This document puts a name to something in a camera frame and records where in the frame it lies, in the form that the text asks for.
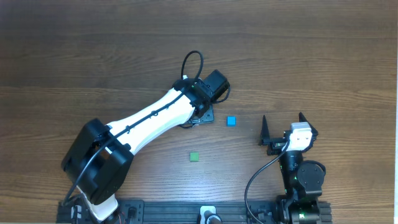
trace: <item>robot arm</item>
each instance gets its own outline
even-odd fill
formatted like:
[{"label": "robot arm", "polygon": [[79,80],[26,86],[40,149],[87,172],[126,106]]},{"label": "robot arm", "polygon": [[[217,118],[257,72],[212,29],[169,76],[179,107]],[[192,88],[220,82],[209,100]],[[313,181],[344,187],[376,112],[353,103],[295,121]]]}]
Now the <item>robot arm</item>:
[{"label": "robot arm", "polygon": [[[118,202],[114,193],[123,184],[132,159],[139,150],[168,129],[184,124],[192,117],[201,118],[228,88],[227,79],[215,70],[204,80],[177,80],[159,101],[128,118],[107,125],[98,119],[85,124],[63,159],[62,169],[72,182],[76,182],[86,167],[77,187],[95,221],[113,222],[118,217]],[[154,113],[107,144],[126,127],[165,105],[168,105],[166,109]],[[104,145],[105,150],[94,157]]]}]

